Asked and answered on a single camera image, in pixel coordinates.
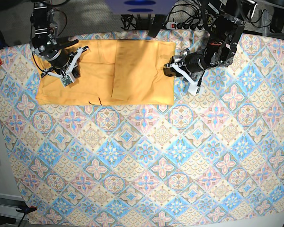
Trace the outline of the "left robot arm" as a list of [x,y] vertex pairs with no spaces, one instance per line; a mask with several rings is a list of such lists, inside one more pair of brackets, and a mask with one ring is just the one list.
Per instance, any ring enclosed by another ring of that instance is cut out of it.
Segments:
[[205,30],[209,33],[206,47],[191,53],[175,55],[163,67],[168,77],[185,77],[191,84],[201,86],[206,70],[228,67],[232,64],[237,44],[245,23],[251,22],[257,2],[253,0],[228,0],[221,5],[219,14],[211,26],[208,25],[205,8],[209,1],[201,1],[201,16]]

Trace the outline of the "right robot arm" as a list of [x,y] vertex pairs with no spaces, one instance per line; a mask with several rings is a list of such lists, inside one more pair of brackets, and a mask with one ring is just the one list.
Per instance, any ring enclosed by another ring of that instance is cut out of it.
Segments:
[[30,17],[31,29],[34,30],[31,34],[34,36],[30,38],[29,45],[41,77],[56,77],[64,86],[68,86],[80,77],[79,58],[89,47],[79,47],[74,52],[68,52],[66,48],[79,41],[76,39],[64,44],[58,42],[58,24],[54,21],[54,15],[61,5],[52,4],[49,0],[34,1]]

